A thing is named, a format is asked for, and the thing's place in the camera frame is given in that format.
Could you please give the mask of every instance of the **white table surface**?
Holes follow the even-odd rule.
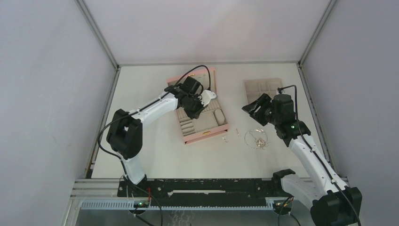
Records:
[[[166,87],[166,79],[182,75],[195,65],[124,66],[112,99],[107,123],[118,109],[130,111],[148,103]],[[281,78],[283,86],[298,87],[299,119],[310,129],[316,144],[319,137],[295,64],[230,64],[216,67],[217,94],[230,125],[227,134],[185,145],[175,112],[169,112],[143,131],[143,148],[139,153],[148,178],[271,178],[273,172],[292,169],[308,178],[301,162],[280,140],[272,125],[263,129],[271,143],[254,150],[244,141],[244,134],[262,128],[241,107],[247,104],[243,80]],[[294,90],[286,89],[294,99]],[[222,140],[226,136],[228,143]],[[102,145],[111,150],[103,136]],[[120,178],[120,161],[99,151],[92,178]]]

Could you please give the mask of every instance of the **pink jewelry box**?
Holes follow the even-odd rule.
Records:
[[[216,69],[210,67],[209,72],[211,74],[211,90],[217,94]],[[209,87],[209,77],[206,69],[193,71],[187,76],[191,76],[198,80],[204,86],[204,89]],[[168,83],[168,86],[174,85],[180,77],[181,75],[167,79],[166,82]],[[226,115],[224,114],[218,99],[211,100],[208,106],[201,112],[198,119],[191,120],[188,118],[183,108],[178,108],[175,112],[177,121],[182,128],[182,137],[185,144],[191,144],[209,137],[221,135],[226,133],[229,129]]]

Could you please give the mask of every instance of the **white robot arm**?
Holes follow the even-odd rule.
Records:
[[[209,102],[217,98],[213,91],[203,88],[196,94],[199,86],[202,85],[197,80],[187,77],[184,83],[167,87],[149,104],[129,112],[119,109],[114,114],[115,123],[110,126],[107,142],[119,154],[127,176],[135,185],[145,177],[137,155],[143,145],[143,128],[179,107],[184,108],[188,117],[198,118]]]
[[[311,211],[317,226],[359,222],[360,191],[356,187],[348,187],[328,164],[314,143],[310,130],[298,120],[296,100],[295,112],[291,96],[281,93],[273,100],[263,94],[242,109],[261,125],[274,125],[277,136],[301,161],[315,187],[307,185],[291,169],[275,172],[272,180]]]

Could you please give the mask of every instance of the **black cable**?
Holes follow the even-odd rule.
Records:
[[[208,78],[209,78],[209,87],[208,87],[208,90],[211,90],[211,73],[209,72],[209,69],[208,69],[208,67],[207,66],[205,66],[205,65],[203,65],[206,69],[207,69],[207,71],[208,71]]]
[[[129,181],[130,181],[129,176],[126,175],[126,177],[124,177],[124,178],[125,178],[126,180],[129,180]],[[139,186],[135,185],[133,182],[132,182],[131,184],[133,184],[134,187],[136,187],[137,189],[139,189],[139,190],[141,190],[142,192],[146,193],[146,194],[149,195],[153,200],[155,200],[155,202],[157,203],[157,205],[158,205],[158,207],[159,207],[159,209],[160,209],[161,226],[162,226],[162,224],[163,224],[163,213],[162,213],[162,207],[161,207],[160,203],[158,202],[158,200],[157,200],[152,194],[150,194],[149,192],[147,192],[147,191],[141,189]]]
[[[204,86],[200,83],[201,85],[201,92],[199,93],[200,95],[202,94],[202,92],[204,92]]]
[[[334,185],[336,186],[336,188],[341,192],[341,194],[344,196],[344,198],[348,201],[349,205],[350,205],[351,208],[352,208],[352,211],[355,213],[355,217],[356,217],[356,220],[358,221],[358,225],[361,226],[361,222],[360,222],[360,219],[359,219],[359,215],[358,215],[358,213],[356,212],[355,207],[352,205],[351,201],[349,201],[348,197],[343,193],[342,189],[337,185],[337,183],[335,182],[335,183],[333,183],[333,184],[334,184]]]
[[[137,215],[137,214],[134,214],[134,216],[135,216],[135,218],[137,218],[137,219],[143,221],[144,223],[146,223],[146,224],[149,225],[149,226],[155,226],[155,225],[151,224],[150,222],[144,220],[141,216],[139,216],[139,215]]]
[[[280,216],[281,216],[281,212],[283,211],[283,208],[285,207],[284,205],[288,202],[288,200],[290,200],[293,196],[290,195],[284,202],[283,205],[281,206],[280,212],[279,212],[279,216],[277,217],[277,224],[280,226]]]
[[[153,105],[154,103],[156,103],[156,102],[158,102],[158,101],[159,101],[159,99],[157,99],[157,100],[155,100],[155,101],[149,103],[148,105],[144,106],[141,110],[144,110],[144,109],[150,107],[151,105]],[[97,136],[97,144],[98,144],[98,147],[99,147],[101,150],[103,150],[104,152],[106,152],[106,153],[108,153],[108,154],[110,154],[110,155],[113,155],[113,156],[117,157],[117,158],[120,160],[120,163],[122,164],[122,168],[123,168],[123,171],[125,172],[125,174],[127,174],[127,172],[126,172],[125,165],[124,165],[123,162],[122,162],[122,158],[121,158],[119,155],[114,154],[114,153],[111,153],[111,152],[107,151],[105,148],[103,148],[103,146],[101,145],[101,137],[102,137],[102,135],[103,135],[105,129],[107,129],[107,128],[108,128],[109,126],[111,126],[113,123],[116,123],[116,122],[119,121],[119,120],[125,119],[125,118],[130,117],[130,116],[135,115],[135,114],[137,114],[137,112],[133,112],[133,113],[127,114],[127,115],[125,115],[125,116],[123,116],[123,117],[120,117],[120,118],[114,120],[114,121],[111,121],[111,122],[108,123],[106,126],[104,126],[104,128],[98,133],[98,136]]]
[[[302,140],[305,142],[305,144],[309,147],[310,150],[312,150],[312,147],[310,146],[310,144],[306,141],[306,139],[303,137],[301,128],[299,127],[299,119],[298,119],[298,104],[297,104],[297,93],[296,93],[296,85],[291,85],[291,86],[287,86],[287,87],[283,87],[283,88],[279,88],[278,91],[279,93],[281,93],[281,90],[289,88],[289,87],[294,87],[295,88],[295,116],[296,116],[296,123],[299,129],[299,133],[301,134],[301,138]],[[327,172],[328,176],[330,177],[331,181],[334,179],[333,176],[331,175],[330,171],[327,169],[327,166],[324,164],[324,162],[321,160],[320,156],[315,152],[312,151],[312,153],[316,156],[316,158],[319,160],[319,162],[321,163],[321,165],[323,166],[324,170]],[[356,216],[356,220],[358,221],[358,225],[361,226],[361,222],[359,219],[358,214],[355,211],[354,206],[352,205],[351,201],[349,201],[348,197],[346,197],[346,195],[343,193],[342,189],[338,186],[337,182],[331,182],[332,184],[335,185],[335,187],[341,192],[341,194],[344,196],[344,198],[347,200],[348,204],[351,206],[353,212],[355,213]]]
[[[295,95],[294,95],[294,99],[295,99],[295,117],[296,117],[296,125],[299,129],[299,133],[301,134],[301,138],[302,140],[305,142],[305,144],[308,146],[308,148],[312,151],[312,146],[308,143],[308,141],[305,139],[305,137],[303,137],[301,128],[299,127],[299,118],[298,118],[298,97],[297,97],[297,91],[296,91],[296,85],[291,85],[291,86],[287,86],[287,87],[283,87],[283,88],[279,88],[279,92],[281,92],[281,90],[283,89],[287,89],[290,87],[294,87],[295,89]],[[327,172],[328,176],[330,177],[330,179],[333,179],[333,176],[331,175],[330,171],[327,169],[327,166],[324,164],[324,162],[321,160],[321,158],[319,157],[319,155],[315,152],[312,151],[313,154],[316,156],[316,158],[319,160],[319,162],[321,163],[321,165],[323,166],[324,170]]]
[[[290,216],[292,216],[292,218],[298,223],[299,226],[301,226],[301,223],[299,223],[299,220],[296,219],[296,217],[294,215],[292,215],[291,213],[289,213]]]

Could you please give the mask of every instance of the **white wall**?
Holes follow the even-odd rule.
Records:
[[[73,0],[0,18],[0,225],[60,225],[114,71]]]
[[[396,225],[399,2],[339,1],[304,69],[339,171],[363,194],[364,225]]]
[[[298,61],[328,0],[86,0],[119,64]]]

